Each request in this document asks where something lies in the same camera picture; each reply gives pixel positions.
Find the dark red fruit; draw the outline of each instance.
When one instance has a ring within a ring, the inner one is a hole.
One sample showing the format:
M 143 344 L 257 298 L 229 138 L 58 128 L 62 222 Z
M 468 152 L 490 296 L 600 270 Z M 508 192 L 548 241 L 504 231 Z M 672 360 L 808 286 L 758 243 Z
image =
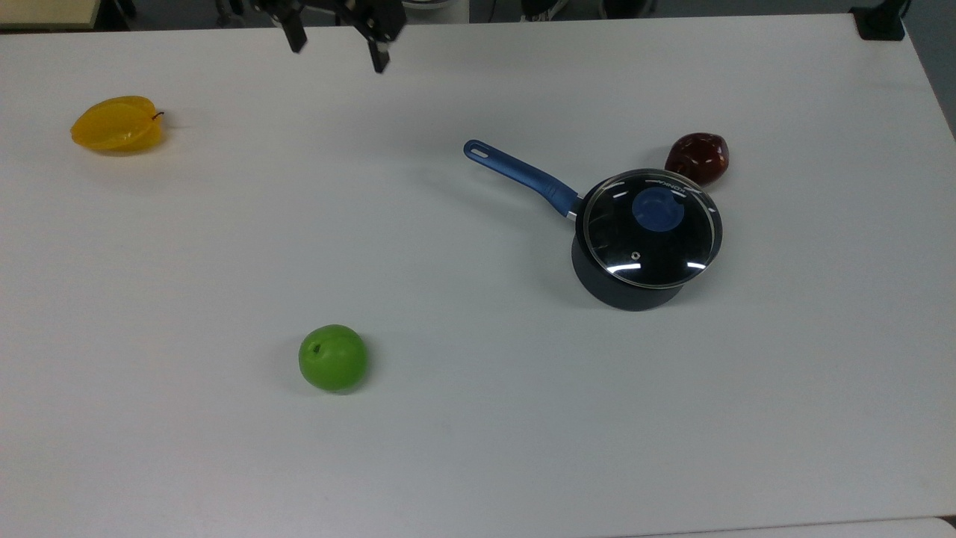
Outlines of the dark red fruit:
M 664 169 L 677 172 L 697 185 L 717 181 L 729 165 L 727 141 L 720 135 L 692 133 L 682 136 L 667 155 Z

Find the black pot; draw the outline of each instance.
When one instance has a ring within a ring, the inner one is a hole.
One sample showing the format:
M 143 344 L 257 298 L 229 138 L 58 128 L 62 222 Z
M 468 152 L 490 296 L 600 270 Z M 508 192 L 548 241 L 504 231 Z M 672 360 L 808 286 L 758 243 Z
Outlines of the black pot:
M 723 226 L 713 200 L 681 174 L 631 170 L 580 197 L 553 176 L 482 142 L 468 141 L 465 154 L 534 189 L 573 219 L 577 278 L 615 308 L 636 311 L 666 303 L 720 250 Z

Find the blue handle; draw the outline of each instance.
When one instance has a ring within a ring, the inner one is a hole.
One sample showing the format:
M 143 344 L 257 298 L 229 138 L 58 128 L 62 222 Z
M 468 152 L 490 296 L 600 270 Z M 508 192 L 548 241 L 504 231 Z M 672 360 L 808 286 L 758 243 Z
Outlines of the blue handle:
M 568 212 L 577 203 L 577 192 L 561 183 L 556 177 L 543 172 L 528 163 L 511 157 L 500 149 L 484 142 L 469 140 L 465 143 L 465 155 L 468 159 L 491 168 L 492 170 L 532 188 L 554 206 L 558 213 L 568 216 Z

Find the lid knob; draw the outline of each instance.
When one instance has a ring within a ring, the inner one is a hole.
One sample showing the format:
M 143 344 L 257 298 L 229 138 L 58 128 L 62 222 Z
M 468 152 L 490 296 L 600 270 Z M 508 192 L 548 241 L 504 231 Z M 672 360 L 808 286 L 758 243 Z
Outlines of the lid knob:
M 684 220 L 684 206 L 674 200 L 674 193 L 664 187 L 651 187 L 634 197 L 631 206 L 634 218 L 651 232 L 670 232 Z

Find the pot lid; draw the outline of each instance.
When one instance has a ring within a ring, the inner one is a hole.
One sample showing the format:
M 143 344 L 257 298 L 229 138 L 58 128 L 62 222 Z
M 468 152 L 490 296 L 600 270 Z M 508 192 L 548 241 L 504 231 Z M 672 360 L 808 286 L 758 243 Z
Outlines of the pot lid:
M 585 197 L 578 232 L 591 256 L 615 278 L 646 288 L 693 279 L 717 256 L 723 226 L 713 200 L 667 170 L 612 177 Z

